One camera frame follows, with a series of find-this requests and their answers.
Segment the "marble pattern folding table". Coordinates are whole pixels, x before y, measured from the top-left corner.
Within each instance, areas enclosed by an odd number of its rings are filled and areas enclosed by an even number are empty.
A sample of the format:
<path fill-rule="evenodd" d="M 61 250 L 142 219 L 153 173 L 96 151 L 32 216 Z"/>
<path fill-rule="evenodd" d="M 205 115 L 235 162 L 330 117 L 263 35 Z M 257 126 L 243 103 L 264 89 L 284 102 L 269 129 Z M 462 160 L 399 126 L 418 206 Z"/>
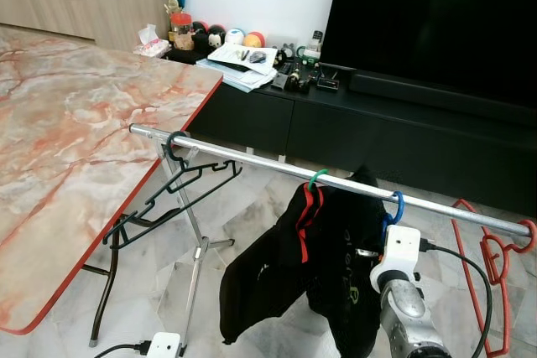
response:
<path fill-rule="evenodd" d="M 0 26 L 0 331 L 34 331 L 222 74 Z"/>

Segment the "black garment with grey print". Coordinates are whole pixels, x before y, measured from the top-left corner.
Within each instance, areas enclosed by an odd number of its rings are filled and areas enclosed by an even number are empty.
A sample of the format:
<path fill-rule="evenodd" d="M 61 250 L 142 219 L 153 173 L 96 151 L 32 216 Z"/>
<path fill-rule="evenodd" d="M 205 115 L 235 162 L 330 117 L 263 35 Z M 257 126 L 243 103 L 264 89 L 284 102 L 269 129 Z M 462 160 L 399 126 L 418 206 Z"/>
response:
<path fill-rule="evenodd" d="M 322 189 L 326 200 L 315 217 L 306 297 L 311 311 L 327 320 L 342 358 L 368 358 L 380 327 L 381 296 L 371 282 L 377 259 L 359 252 L 383 250 L 386 209 L 373 197 Z"/>

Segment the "large black television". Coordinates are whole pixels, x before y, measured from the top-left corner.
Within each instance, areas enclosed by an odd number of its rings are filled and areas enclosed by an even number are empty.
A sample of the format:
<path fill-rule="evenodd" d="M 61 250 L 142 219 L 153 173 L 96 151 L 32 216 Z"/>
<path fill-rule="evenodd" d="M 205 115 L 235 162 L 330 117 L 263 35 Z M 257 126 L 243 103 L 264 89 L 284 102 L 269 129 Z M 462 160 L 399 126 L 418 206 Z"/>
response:
<path fill-rule="evenodd" d="M 536 0 L 332 0 L 321 58 L 533 108 L 534 7 Z"/>

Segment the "white paper stack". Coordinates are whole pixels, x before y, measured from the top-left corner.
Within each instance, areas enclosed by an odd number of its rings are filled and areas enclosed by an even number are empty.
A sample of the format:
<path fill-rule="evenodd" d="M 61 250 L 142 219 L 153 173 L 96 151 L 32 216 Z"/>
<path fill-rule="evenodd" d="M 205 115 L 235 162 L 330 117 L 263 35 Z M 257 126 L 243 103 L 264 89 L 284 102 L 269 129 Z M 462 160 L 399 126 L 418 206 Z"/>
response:
<path fill-rule="evenodd" d="M 242 92 L 250 92 L 267 85 L 279 71 L 273 67 L 277 55 L 274 48 L 252 48 L 239 44 L 223 44 L 205 59 L 196 61 L 196 66 L 211 68 L 223 74 L 226 85 Z"/>

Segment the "small bottle with green label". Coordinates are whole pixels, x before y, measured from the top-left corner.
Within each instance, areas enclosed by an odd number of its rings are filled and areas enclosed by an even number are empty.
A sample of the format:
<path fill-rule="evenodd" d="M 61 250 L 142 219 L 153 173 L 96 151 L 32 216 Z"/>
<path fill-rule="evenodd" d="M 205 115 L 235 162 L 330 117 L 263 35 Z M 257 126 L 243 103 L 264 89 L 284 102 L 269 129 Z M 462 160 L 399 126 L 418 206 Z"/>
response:
<path fill-rule="evenodd" d="M 306 60 L 307 63 L 317 63 L 320 59 L 323 36 L 325 36 L 325 33 L 322 31 L 314 31 L 314 33 L 312 33 L 311 39 L 308 40 L 307 45 L 302 51 L 302 58 Z"/>

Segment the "black round plush toy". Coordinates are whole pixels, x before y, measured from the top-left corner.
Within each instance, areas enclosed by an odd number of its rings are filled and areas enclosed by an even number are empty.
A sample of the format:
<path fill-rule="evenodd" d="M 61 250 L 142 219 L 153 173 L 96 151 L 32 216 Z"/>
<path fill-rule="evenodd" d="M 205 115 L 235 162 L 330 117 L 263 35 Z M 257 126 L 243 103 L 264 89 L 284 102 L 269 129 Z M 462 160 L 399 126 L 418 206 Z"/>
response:
<path fill-rule="evenodd" d="M 191 26 L 193 50 L 204 53 L 210 48 L 208 41 L 208 28 L 203 22 L 192 22 Z"/>

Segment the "black soundbar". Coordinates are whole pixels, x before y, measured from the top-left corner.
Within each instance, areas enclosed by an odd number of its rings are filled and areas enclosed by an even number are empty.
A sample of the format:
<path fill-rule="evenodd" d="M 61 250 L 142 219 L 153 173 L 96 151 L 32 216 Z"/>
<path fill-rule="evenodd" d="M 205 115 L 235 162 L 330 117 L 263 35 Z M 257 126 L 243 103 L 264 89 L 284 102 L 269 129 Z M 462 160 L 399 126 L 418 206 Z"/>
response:
<path fill-rule="evenodd" d="M 449 112 L 475 114 L 502 122 L 537 127 L 537 111 L 533 106 L 517 106 L 510 102 L 456 92 L 453 87 L 435 85 L 411 79 L 354 70 L 346 89 L 390 100 L 407 101 L 422 106 L 436 106 Z"/>

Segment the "glass jar with red lid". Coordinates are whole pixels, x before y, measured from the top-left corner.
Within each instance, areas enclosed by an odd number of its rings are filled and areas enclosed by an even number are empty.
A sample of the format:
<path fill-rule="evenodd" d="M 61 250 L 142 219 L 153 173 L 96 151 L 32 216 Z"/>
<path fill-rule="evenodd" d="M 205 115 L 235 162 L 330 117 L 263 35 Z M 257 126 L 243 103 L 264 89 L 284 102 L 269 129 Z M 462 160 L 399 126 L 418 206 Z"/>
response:
<path fill-rule="evenodd" d="M 188 13 L 171 14 L 171 32 L 169 38 L 178 50 L 193 49 L 193 20 Z"/>

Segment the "green plastic hanger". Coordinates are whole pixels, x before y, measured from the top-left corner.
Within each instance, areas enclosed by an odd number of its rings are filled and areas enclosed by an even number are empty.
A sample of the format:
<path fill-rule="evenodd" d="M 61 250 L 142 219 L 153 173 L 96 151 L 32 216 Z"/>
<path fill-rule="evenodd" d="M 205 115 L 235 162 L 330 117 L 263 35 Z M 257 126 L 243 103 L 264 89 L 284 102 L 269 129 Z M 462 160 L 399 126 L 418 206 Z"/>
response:
<path fill-rule="evenodd" d="M 314 174 L 311 175 L 310 181 L 308 181 L 308 190 L 312 193 L 315 190 L 315 187 L 317 186 L 317 181 L 320 175 L 329 173 L 329 170 L 326 168 L 322 168 L 318 171 L 316 171 Z"/>

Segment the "light wooden sideboard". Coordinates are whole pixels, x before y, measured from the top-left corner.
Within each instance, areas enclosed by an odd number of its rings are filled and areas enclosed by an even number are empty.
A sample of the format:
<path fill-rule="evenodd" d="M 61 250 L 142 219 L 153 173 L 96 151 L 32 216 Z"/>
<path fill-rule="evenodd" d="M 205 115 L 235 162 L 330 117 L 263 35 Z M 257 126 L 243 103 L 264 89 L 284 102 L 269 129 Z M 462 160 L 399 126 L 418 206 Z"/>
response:
<path fill-rule="evenodd" d="M 112 50 L 132 51 L 138 32 L 153 25 L 168 38 L 166 0 L 0 0 L 0 25 L 92 41 Z"/>

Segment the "silver metal clothes rack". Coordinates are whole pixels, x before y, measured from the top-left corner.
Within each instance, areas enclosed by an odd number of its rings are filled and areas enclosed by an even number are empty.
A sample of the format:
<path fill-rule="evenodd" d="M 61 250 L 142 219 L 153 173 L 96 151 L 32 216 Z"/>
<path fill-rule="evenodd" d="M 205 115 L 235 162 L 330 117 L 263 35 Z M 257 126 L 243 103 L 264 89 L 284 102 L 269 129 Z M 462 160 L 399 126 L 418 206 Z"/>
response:
<path fill-rule="evenodd" d="M 160 129 L 152 127 L 142 127 L 142 125 L 133 124 L 129 128 L 131 133 L 138 133 L 138 135 L 145 136 L 158 141 L 161 144 L 164 143 L 166 138 L 168 138 L 171 133 L 162 132 Z M 246 163 L 247 165 L 258 166 L 260 168 L 268 168 L 269 170 L 276 171 L 276 173 L 283 173 L 288 175 L 293 175 L 293 177 L 301 178 L 310 182 L 311 175 L 315 171 L 300 168 L 298 166 L 288 165 L 287 163 L 277 162 L 277 160 L 260 158 L 260 156 L 246 154 L 246 153 L 237 153 L 237 151 L 231 150 L 230 148 L 224 148 L 222 146 L 215 146 L 215 144 L 205 143 L 205 141 L 200 141 L 192 139 L 190 137 L 176 137 L 173 142 L 174 146 L 180 146 L 182 148 L 188 148 L 191 155 L 195 155 L 200 151 L 204 151 L 208 154 L 217 156 L 218 158 L 224 158 L 225 160 L 235 160 L 237 165 L 241 163 Z M 164 161 L 164 151 L 161 150 L 161 159 L 166 166 L 169 167 L 169 171 L 173 173 L 177 168 L 177 163 L 166 163 Z M 342 178 L 333 177 L 333 175 L 320 175 L 317 181 L 317 185 L 326 185 L 330 187 L 336 187 L 337 189 L 349 190 L 349 192 L 358 193 L 360 195 L 369 196 L 376 198 L 376 200 L 384 201 L 393 201 L 392 192 L 388 192 L 386 189 L 380 189 L 379 187 L 372 186 L 369 184 L 360 183 L 357 181 L 350 181 Z M 178 200 L 187 201 L 185 199 L 185 192 L 177 194 Z M 446 215 L 453 220 L 462 220 L 462 221 L 471 221 L 480 226 L 487 226 L 502 229 L 502 231 L 510 232 L 510 234 L 528 236 L 533 238 L 534 232 L 536 231 L 536 224 L 530 220 L 522 220 L 517 224 L 510 224 L 507 221 L 494 219 L 494 217 L 486 216 L 476 212 L 468 210 L 460 210 L 454 207 L 448 207 L 448 205 L 437 204 L 437 202 L 419 200 L 419 198 L 407 198 L 404 196 L 405 208 L 406 207 L 415 207 L 420 209 L 425 209 L 426 211 L 433 211 L 438 214 Z M 383 228 L 383 238 L 386 239 L 386 229 Z M 377 253 L 377 257 L 381 259 L 381 254 L 383 250 Z"/>

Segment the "black plastic hanger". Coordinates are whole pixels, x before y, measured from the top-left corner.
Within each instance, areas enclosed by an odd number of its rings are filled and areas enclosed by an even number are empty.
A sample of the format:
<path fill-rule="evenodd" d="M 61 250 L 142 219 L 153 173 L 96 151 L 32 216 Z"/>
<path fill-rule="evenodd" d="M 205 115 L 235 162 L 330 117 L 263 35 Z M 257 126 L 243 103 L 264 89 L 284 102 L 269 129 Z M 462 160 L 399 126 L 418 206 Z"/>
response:
<path fill-rule="evenodd" d="M 180 216 L 180 213 L 190 212 L 193 205 L 203 201 L 207 195 L 214 193 L 215 190 L 220 189 L 220 187 L 226 185 L 227 182 L 234 180 L 242 173 L 242 168 L 238 167 L 235 160 L 225 160 L 223 163 L 208 163 L 207 165 L 191 166 L 188 159 L 180 158 L 180 156 L 175 155 L 173 142 L 176 137 L 188 138 L 189 135 L 188 132 L 172 132 L 171 135 L 166 138 L 164 143 L 161 144 L 161 150 L 164 151 L 164 161 L 166 163 L 177 163 L 178 168 L 171 174 L 168 182 L 165 182 L 164 186 L 161 186 L 160 189 L 156 190 L 156 192 L 145 201 L 144 208 L 135 210 L 130 214 L 120 215 L 116 223 L 112 225 L 112 229 L 105 235 L 105 239 L 110 238 L 112 240 L 112 245 L 110 246 L 112 250 L 119 250 L 119 248 L 130 246 L 131 243 L 142 238 L 142 236 L 161 227 L 166 221 L 176 219 L 177 216 Z M 157 219 L 146 219 L 146 214 L 156 207 L 156 200 L 162 193 L 166 192 L 170 195 L 177 195 L 183 192 L 185 187 L 200 180 L 204 170 L 207 169 L 215 171 L 215 173 L 218 173 L 218 171 L 230 170 L 231 175 L 218 185 L 211 187 L 211 189 L 207 190 L 206 193 L 195 200 L 181 201 L 178 207 L 162 213 Z"/>

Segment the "white tissue box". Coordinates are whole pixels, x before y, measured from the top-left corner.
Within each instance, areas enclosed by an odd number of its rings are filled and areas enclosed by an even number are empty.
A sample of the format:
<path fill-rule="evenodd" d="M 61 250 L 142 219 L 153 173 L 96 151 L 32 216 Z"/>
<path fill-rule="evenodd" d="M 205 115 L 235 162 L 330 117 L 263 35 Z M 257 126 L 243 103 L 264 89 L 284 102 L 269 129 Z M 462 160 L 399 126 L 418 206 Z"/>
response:
<path fill-rule="evenodd" d="M 147 24 L 144 29 L 138 31 L 138 39 L 139 45 L 133 52 L 146 58 L 161 58 L 171 49 L 169 41 L 158 36 L 154 24 Z"/>

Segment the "black television console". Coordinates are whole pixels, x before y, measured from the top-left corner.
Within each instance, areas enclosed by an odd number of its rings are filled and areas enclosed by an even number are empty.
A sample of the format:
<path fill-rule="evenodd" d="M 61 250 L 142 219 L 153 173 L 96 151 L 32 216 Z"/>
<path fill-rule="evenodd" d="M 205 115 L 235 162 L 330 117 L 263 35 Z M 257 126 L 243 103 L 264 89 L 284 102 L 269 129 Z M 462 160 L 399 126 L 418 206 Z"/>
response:
<path fill-rule="evenodd" d="M 350 73 L 339 78 L 337 92 L 307 94 L 222 83 L 189 132 L 536 216 L 537 127 L 350 92 Z"/>

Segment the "blue plastic hanger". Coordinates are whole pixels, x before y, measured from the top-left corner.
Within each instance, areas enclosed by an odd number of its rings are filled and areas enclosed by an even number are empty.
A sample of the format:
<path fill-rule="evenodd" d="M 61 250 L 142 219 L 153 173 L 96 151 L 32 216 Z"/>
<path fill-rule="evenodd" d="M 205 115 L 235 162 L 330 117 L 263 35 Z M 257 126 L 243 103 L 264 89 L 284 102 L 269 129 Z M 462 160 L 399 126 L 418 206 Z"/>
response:
<path fill-rule="evenodd" d="M 400 217 L 402 217 L 405 210 L 403 194 L 400 192 L 393 192 L 392 197 L 395 204 L 398 205 L 398 208 L 396 208 L 395 214 L 390 214 L 388 212 L 384 214 L 383 220 L 381 221 L 381 225 L 383 225 L 384 229 L 386 229 L 388 226 L 398 224 Z"/>

